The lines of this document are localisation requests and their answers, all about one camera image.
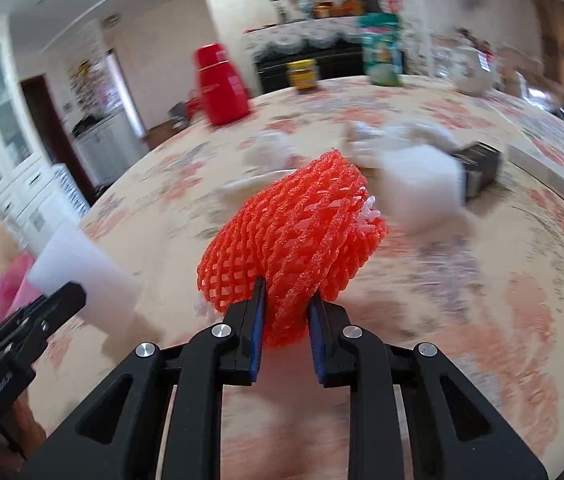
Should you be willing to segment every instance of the doorway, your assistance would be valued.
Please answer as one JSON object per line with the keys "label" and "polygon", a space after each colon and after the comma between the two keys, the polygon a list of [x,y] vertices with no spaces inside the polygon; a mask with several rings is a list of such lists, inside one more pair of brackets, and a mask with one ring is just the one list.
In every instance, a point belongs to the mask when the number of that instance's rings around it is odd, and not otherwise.
{"label": "doorway", "polygon": [[46,79],[37,75],[20,83],[33,123],[53,163],[66,164],[84,198],[93,205],[96,193],[57,116]]}

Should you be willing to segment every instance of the white teapot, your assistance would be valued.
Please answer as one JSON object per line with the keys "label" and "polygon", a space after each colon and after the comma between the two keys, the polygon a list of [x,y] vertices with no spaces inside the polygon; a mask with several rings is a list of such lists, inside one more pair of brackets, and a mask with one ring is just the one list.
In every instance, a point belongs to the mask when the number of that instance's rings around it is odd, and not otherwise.
{"label": "white teapot", "polygon": [[495,72],[483,52],[472,46],[459,46],[454,52],[451,78],[463,94],[480,95],[493,86]]}

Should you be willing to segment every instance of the red thermos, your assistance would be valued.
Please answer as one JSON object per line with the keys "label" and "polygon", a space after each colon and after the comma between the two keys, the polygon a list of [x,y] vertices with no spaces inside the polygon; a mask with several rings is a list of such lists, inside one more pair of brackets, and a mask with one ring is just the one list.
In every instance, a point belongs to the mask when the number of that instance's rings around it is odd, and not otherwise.
{"label": "red thermos", "polygon": [[248,115],[249,95],[222,45],[198,48],[196,58],[200,96],[209,122],[222,126]]}

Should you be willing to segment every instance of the tablecloth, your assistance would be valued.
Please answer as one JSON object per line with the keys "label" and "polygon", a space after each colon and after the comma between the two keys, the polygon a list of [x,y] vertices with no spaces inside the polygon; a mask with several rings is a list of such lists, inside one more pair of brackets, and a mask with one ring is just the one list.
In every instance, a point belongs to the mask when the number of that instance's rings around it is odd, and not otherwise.
{"label": "tablecloth", "polygon": [[[475,98],[443,80],[404,81],[380,88],[342,78],[313,94],[255,98],[250,116],[222,128],[202,120],[120,178],[82,228],[144,291],[124,335],[74,319],[54,336],[30,387],[47,431],[139,342],[184,343],[212,321],[195,309],[196,266],[226,221],[217,190],[252,174],[244,152],[259,131],[289,135],[308,161],[342,146],[347,121],[417,116],[461,144],[481,140],[505,152],[509,142],[532,142],[564,166],[564,122],[542,110],[496,91]],[[564,202],[537,180],[505,162],[462,218],[417,237],[393,230],[337,303],[387,343],[438,345],[551,478],[564,468]],[[222,478],[346,478],[347,397],[346,388],[317,383],[307,340],[265,350],[257,384],[224,390]]]}

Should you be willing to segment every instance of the drawer handle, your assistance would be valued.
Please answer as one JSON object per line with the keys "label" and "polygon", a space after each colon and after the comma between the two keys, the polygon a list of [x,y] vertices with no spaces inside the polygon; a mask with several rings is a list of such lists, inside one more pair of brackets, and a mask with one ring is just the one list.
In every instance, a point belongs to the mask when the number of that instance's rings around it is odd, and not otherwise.
{"label": "drawer handle", "polygon": [[42,173],[38,173],[38,174],[31,180],[31,182],[28,183],[28,186],[29,186],[29,187],[33,186],[33,184],[35,184],[36,180],[37,180],[38,178],[40,178],[41,176],[42,176]]}

